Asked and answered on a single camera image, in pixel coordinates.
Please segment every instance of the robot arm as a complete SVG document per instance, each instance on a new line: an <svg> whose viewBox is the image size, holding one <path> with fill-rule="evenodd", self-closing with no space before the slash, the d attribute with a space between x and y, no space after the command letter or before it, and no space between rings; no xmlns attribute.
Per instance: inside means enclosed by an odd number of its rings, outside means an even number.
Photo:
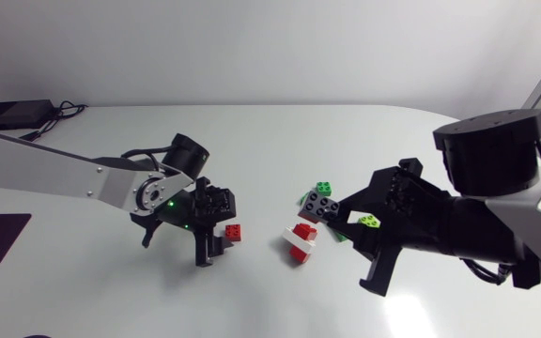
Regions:
<svg viewBox="0 0 541 338"><path fill-rule="evenodd" d="M319 216L372 261L360 285L385 296L403 248L459 257L490 283L512 274L515 287L539 284L541 166L535 149L541 155L541 111L478 116L434 136L461 197L423 180L420 162L406 159L376 171L368 187L341 201L337 212ZM348 223L351 211L372 213L380 227ZM498 263L498 274L474 259Z"/></svg>
<svg viewBox="0 0 541 338"><path fill-rule="evenodd" d="M158 162L153 153L165 153ZM129 157L147 155L146 161ZM154 231L167 222L192 231L196 265L211 264L230 242L213 235L217 222L235 217L230 190L198 178L209 153L178 134L172 145L132 150L121 158L87 159L0 134L0 188L97 199L128 211L146 229L147 247ZM196 189L184 189L196 182Z"/></svg>

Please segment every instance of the green lego brick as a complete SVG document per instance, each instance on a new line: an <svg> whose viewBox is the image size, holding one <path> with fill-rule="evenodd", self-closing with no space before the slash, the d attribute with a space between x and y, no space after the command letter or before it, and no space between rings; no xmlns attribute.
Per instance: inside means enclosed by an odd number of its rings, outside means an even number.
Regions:
<svg viewBox="0 0 541 338"><path fill-rule="evenodd" d="M342 235L339 231L335 231L333 230L333 233L335 234L335 236L337 237L337 240L340 241L340 242L343 242L345 240L348 240L348 238L344 235Z"/></svg>
<svg viewBox="0 0 541 338"><path fill-rule="evenodd" d="M331 196L331 184L329 182L318 182L317 192L325 197Z"/></svg>
<svg viewBox="0 0 541 338"><path fill-rule="evenodd" d="M305 193L304 196L301 197L301 199L300 199L300 205L301 205L302 203L304 203L304 201L306 200L306 197L308 197L308 192Z"/></svg>
<svg viewBox="0 0 541 338"><path fill-rule="evenodd" d="M368 216L364 216L358 219L358 223L362 223L368 227L374 227L379 228L381 226L381 221L377 219L377 217L369 214Z"/></svg>

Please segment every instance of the black power adapter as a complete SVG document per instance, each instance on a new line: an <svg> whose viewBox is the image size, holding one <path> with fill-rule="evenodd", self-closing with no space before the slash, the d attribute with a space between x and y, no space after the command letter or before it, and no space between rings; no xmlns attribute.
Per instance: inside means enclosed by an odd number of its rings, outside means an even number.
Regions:
<svg viewBox="0 0 541 338"><path fill-rule="evenodd" d="M56 114L50 100L0 102L0 131L38 129Z"/></svg>

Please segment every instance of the red lego brick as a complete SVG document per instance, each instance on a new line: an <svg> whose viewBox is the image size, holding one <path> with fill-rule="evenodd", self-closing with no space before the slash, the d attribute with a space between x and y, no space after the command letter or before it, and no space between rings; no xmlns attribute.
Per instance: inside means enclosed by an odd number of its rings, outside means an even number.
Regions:
<svg viewBox="0 0 541 338"><path fill-rule="evenodd" d="M310 257L310 254L306 254L302 250L298 249L298 247L295 245L291 247L291 250L289 250L289 254L291 254L291 256L300 263L306 263L308 257Z"/></svg>
<svg viewBox="0 0 541 338"><path fill-rule="evenodd" d="M293 228L293 233L303 240L315 240L317 237L317 230L306 223L296 225L296 227Z"/></svg>
<svg viewBox="0 0 541 338"><path fill-rule="evenodd" d="M241 225L231 224L224 227L224 236L230 241L241 240Z"/></svg>

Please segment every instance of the lego brick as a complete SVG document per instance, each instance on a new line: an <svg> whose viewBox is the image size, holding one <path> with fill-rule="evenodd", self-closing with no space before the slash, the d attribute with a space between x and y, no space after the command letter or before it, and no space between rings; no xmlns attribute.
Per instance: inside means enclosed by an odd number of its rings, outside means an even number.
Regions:
<svg viewBox="0 0 541 338"><path fill-rule="evenodd" d="M306 200L306 197L308 197L308 192L304 194L304 196L301 197L300 199L300 206L302 203L304 203L304 201Z"/></svg>
<svg viewBox="0 0 541 338"><path fill-rule="evenodd" d="M310 191L300 207L298 216L312 223L318 223L334 219L338 212L339 203L318 192Z"/></svg>
<svg viewBox="0 0 541 338"><path fill-rule="evenodd" d="M295 245L291 247L291 250L289 250L289 254L300 263L306 263L306 261L310 257L309 253L303 252L302 250L298 249L298 247L296 247Z"/></svg>
<svg viewBox="0 0 541 338"><path fill-rule="evenodd" d="M325 197L331 196L331 184L329 182L318 182L317 192Z"/></svg>
<svg viewBox="0 0 541 338"><path fill-rule="evenodd" d="M379 228L381 226L381 221L377 217L369 214L367 216L361 217L358 219L358 223L362 223L368 227Z"/></svg>
<svg viewBox="0 0 541 338"><path fill-rule="evenodd" d="M343 241L348 240L348 238L346 236L342 235L339 231L333 230L333 233L335 234L335 236L337 237L337 240L339 242L343 242Z"/></svg>
<svg viewBox="0 0 541 338"><path fill-rule="evenodd" d="M304 240L315 240L317 237L317 230L305 223L296 225L296 227L293 228L293 233Z"/></svg>
<svg viewBox="0 0 541 338"><path fill-rule="evenodd" d="M225 226L224 236L230 241L241 241L241 225L231 224Z"/></svg>
<svg viewBox="0 0 541 338"><path fill-rule="evenodd" d="M298 249L307 254L312 252L312 249L315 247L315 243L312 240L304 240L300 238L298 235L293 233L293 229L288 227L283 231L283 238L287 239L289 243L295 245L298 247Z"/></svg>

